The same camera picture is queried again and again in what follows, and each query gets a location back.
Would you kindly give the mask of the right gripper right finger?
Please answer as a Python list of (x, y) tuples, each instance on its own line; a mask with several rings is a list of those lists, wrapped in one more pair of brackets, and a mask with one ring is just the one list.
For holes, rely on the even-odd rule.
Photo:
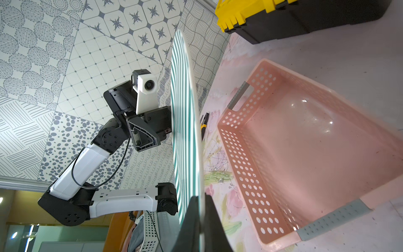
[(206, 252), (233, 252), (227, 239), (221, 220), (217, 213), (213, 198), (205, 195), (205, 251)]

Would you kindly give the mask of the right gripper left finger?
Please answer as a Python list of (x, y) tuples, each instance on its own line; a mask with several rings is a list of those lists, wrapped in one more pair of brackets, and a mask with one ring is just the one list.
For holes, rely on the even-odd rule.
[(199, 251), (200, 219), (198, 196), (193, 196), (188, 205), (184, 221), (181, 225), (177, 240), (177, 252)]

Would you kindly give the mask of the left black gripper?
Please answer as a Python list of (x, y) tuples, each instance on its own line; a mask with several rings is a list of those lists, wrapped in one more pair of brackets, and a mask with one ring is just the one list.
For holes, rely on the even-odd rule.
[(134, 148), (142, 152), (159, 145), (172, 132), (171, 107), (165, 106), (127, 118)]

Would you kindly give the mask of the green striped plate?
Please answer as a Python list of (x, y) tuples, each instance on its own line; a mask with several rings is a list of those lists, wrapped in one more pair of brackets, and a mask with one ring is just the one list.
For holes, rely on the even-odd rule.
[(183, 224), (193, 196), (204, 197), (202, 140), (197, 87), (190, 49), (177, 30), (171, 60), (172, 145), (178, 219)]

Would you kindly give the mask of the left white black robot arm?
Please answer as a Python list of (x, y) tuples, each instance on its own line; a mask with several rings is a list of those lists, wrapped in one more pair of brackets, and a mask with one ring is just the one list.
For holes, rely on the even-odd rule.
[(39, 206), (65, 226), (122, 212), (178, 211), (176, 190), (170, 182), (149, 188), (115, 190), (108, 184), (118, 175), (130, 149), (145, 151), (161, 144), (171, 132), (171, 108), (139, 112), (140, 89), (126, 81), (104, 93), (113, 117), (38, 200)]

